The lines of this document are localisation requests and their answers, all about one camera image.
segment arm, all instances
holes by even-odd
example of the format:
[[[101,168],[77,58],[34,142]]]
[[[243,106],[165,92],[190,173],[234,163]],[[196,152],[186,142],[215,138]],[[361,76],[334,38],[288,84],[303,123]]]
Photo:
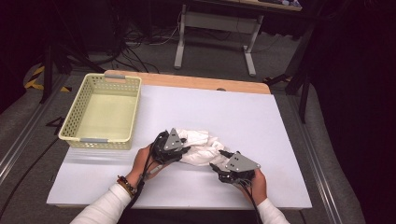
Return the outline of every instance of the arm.
[[[275,206],[272,205],[271,201],[267,197],[267,182],[265,179],[265,175],[260,171],[260,169],[256,169],[255,176],[251,180],[251,190],[249,192],[252,194],[254,203],[257,205],[257,208],[260,213],[260,217],[262,219],[263,224],[283,224],[289,223],[283,213],[279,211]],[[250,201],[248,195],[242,190],[245,197]]]
[[[140,175],[143,173],[146,159],[149,155],[149,146],[139,149],[136,157],[134,158],[134,167],[132,171],[125,176],[132,187],[136,188]],[[152,162],[149,159],[151,171],[159,165],[158,162]],[[148,179],[154,177],[157,173],[150,175]],[[102,195],[94,203],[87,206],[71,223],[117,223],[122,215],[123,210],[131,201],[128,191],[120,184],[111,186],[104,195]]]

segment yellow plastic basket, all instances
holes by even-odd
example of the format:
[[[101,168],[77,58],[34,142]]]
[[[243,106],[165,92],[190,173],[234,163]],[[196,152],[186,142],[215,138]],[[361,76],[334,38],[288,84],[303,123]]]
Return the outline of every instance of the yellow plastic basket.
[[[130,149],[141,83],[140,77],[86,75],[59,138],[70,147]]]

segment white sleeve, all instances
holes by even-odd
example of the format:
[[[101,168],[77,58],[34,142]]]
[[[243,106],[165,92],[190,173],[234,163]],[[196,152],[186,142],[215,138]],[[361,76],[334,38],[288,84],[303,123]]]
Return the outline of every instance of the white sleeve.
[[[82,210],[71,223],[117,223],[130,201],[131,197],[125,188],[114,184],[108,192]]]
[[[267,198],[257,206],[263,224],[283,224],[289,223],[285,215],[277,209]]]

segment bracelet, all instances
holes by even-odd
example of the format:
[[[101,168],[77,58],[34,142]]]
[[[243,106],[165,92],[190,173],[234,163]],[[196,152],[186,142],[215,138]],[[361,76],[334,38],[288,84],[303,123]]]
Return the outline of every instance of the bracelet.
[[[126,189],[126,191],[129,193],[129,196],[131,196],[131,198],[134,197],[137,190],[131,186],[131,184],[128,182],[128,180],[125,178],[125,176],[123,176],[123,175],[119,176],[117,183],[119,183],[121,186],[123,186]]]

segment white tabletop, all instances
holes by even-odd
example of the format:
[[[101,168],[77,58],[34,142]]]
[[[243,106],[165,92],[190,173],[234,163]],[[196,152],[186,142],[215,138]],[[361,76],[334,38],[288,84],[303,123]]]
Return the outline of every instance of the white tabletop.
[[[280,208],[312,207],[273,95],[142,86],[131,150],[69,148],[48,204],[87,205],[132,168],[137,150],[172,128],[207,130],[262,166]],[[209,166],[174,162],[146,182],[136,208],[251,209]]]

